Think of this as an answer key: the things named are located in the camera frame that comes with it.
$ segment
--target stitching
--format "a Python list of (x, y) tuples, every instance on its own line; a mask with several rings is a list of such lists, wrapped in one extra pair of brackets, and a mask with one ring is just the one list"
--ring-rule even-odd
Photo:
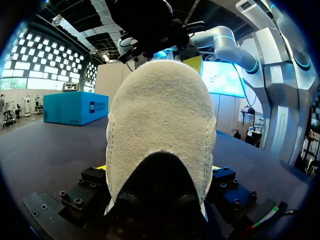
[(208, 122), (208, 124), (206, 125), (206, 138), (205, 138), (205, 146), (204, 146), (204, 168), (203, 168), (203, 181), (202, 181), (202, 193), (201, 193), (201, 202), (204, 200), (204, 195), (205, 195), (205, 192), (206, 192), (206, 186), (205, 186), (205, 182), (206, 182), (206, 172), (207, 172), (207, 157), (208, 157), (208, 154), (207, 153), (207, 147), (208, 147), (208, 135), (209, 135), (209, 125), (210, 125), (210, 122)]
[(110, 172), (111, 172), (111, 170), (110, 170), (110, 166), (111, 166), (111, 156), (112, 156), (112, 152), (113, 152), (113, 147), (114, 147), (114, 140), (115, 140), (115, 138), (114, 138), (114, 131), (115, 131), (115, 115), (113, 114), (113, 113), (111, 113), (111, 115), (112, 115), (112, 121), (113, 121), (113, 124), (112, 124), (112, 131), (110, 131), (110, 129), (109, 129), (109, 131), (110, 131), (110, 136), (111, 136), (111, 145), (110, 145), (110, 154), (108, 154), (108, 165), (109, 165), (109, 167), (108, 167), (108, 177), (109, 177), (109, 185), (110, 185), (110, 193), (111, 193), (111, 191), (112, 191), (112, 183), (111, 183), (111, 177), (110, 177)]

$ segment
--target large screen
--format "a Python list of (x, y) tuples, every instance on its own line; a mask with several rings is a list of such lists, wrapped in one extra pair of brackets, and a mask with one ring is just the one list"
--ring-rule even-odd
[[(243, 88), (246, 84), (242, 78), (242, 69), (234, 65), (240, 75)], [(244, 98), (245, 93), (236, 69), (229, 62), (204, 61), (202, 80), (211, 94), (223, 94)]]

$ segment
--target screw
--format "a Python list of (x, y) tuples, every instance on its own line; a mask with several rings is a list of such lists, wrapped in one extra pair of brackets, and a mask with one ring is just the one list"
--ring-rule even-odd
[(256, 192), (256, 191), (250, 192), (250, 196), (251, 196), (252, 198), (256, 197), (256, 196), (257, 196), (257, 192)]
[(67, 196), (68, 196), (68, 194), (67, 194), (65, 191), (61, 191), (61, 192), (60, 192), (60, 197), (61, 197), (61, 198), (64, 199), (64, 198), (67, 197)]
[(31, 213), (32, 217), (36, 218), (39, 216), (39, 212), (36, 211), (36, 210), (33, 210), (32, 213)]
[(241, 200), (236, 198), (235, 200), (233, 200), (233, 204), (234, 204), (235, 209), (239, 209), (239, 207), (241, 205)]
[(75, 203), (77, 206), (80, 206), (81, 204), (84, 203), (84, 201), (83, 201), (81, 198), (76, 198), (76, 199), (74, 199), (74, 203)]
[(45, 210), (48, 209), (48, 205), (47, 204), (42, 204), (40, 208), (41, 208), (42, 211), (45, 211)]

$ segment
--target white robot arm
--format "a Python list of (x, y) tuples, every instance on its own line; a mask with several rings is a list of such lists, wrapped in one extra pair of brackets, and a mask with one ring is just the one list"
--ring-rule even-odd
[(254, 74), (258, 70), (257, 58), (236, 44), (234, 33), (226, 26), (217, 26), (207, 31), (196, 32), (191, 40), (198, 48), (214, 46), (217, 58), (235, 63), (249, 74)]

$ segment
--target blue container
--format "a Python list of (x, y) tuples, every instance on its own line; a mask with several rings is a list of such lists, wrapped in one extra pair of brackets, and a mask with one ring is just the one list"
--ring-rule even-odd
[(109, 97), (84, 92), (62, 92), (43, 96), (43, 121), (83, 126), (108, 115)]

